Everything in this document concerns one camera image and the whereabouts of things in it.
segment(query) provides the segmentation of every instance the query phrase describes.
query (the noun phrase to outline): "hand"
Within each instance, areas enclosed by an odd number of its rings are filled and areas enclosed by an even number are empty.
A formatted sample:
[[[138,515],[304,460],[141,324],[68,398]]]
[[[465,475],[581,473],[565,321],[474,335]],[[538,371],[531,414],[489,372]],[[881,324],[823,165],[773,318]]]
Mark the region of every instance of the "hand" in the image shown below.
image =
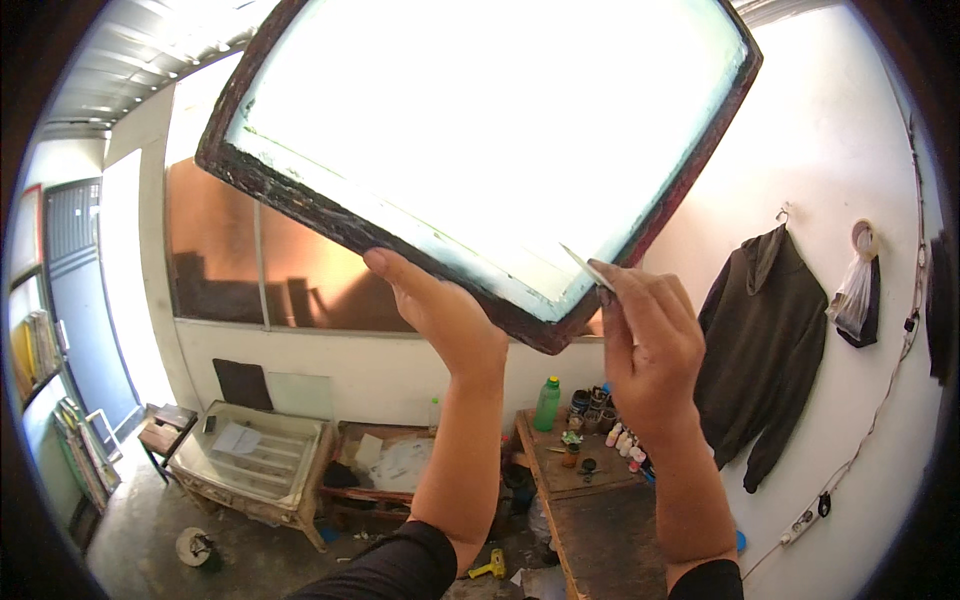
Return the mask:
[[[693,388],[704,334],[675,275],[652,276],[591,260],[613,285],[600,290],[604,362],[613,401],[645,444],[699,428]]]
[[[440,354],[451,377],[503,376],[507,334],[493,326],[467,290],[383,248],[367,251],[363,260],[394,287],[400,316]]]

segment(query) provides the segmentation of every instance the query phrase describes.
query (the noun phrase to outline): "green water bottle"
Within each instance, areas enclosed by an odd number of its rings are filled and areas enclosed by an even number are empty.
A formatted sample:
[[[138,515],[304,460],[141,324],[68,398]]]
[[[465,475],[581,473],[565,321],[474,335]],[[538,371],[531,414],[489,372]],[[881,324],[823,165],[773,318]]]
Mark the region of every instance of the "green water bottle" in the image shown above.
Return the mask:
[[[553,429],[553,419],[557,417],[557,404],[560,403],[560,379],[550,377],[540,388],[537,399],[537,413],[534,415],[534,428],[538,431]]]

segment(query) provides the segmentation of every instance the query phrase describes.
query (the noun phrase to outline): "bookshelf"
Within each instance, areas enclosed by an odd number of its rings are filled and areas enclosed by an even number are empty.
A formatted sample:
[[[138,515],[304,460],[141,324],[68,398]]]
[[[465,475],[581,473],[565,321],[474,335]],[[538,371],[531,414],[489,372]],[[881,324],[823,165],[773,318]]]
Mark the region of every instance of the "bookshelf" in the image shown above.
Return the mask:
[[[65,370],[50,310],[49,286],[39,240],[41,198],[39,186],[24,192],[13,231],[16,245],[13,253],[17,257],[19,272],[7,288],[11,312],[11,362],[21,410],[25,410]]]

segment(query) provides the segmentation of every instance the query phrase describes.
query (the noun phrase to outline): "tape roll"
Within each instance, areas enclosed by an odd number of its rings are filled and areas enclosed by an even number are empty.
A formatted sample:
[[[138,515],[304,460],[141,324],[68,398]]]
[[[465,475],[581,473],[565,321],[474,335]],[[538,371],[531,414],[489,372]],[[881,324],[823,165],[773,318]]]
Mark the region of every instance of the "tape roll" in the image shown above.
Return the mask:
[[[874,235],[874,225],[866,220],[860,219],[853,224],[850,241],[853,249],[866,261],[871,261],[879,251],[879,240]]]

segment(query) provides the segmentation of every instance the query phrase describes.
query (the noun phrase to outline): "concrete floor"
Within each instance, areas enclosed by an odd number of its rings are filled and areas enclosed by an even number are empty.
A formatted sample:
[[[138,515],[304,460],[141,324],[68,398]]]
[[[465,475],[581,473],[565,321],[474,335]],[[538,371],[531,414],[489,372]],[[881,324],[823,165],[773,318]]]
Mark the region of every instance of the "concrete floor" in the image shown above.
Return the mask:
[[[230,509],[204,515],[177,483],[163,484],[135,433],[122,449],[124,458],[116,467],[123,483],[110,499],[86,551],[87,565],[111,598],[282,598],[342,568],[337,558],[352,557],[365,548],[367,542],[354,540],[353,533],[396,527],[390,521],[354,519],[351,531],[342,531],[320,554],[297,530],[270,527]],[[513,517],[511,529],[516,532],[496,544],[504,548],[507,579],[521,567],[543,566],[525,524],[525,516]],[[178,559],[174,543],[186,527],[204,529],[217,543],[224,563],[218,572],[193,568]],[[493,547],[484,548],[477,564],[490,559]],[[520,588],[491,575],[457,581],[445,596],[451,600],[522,597]]]

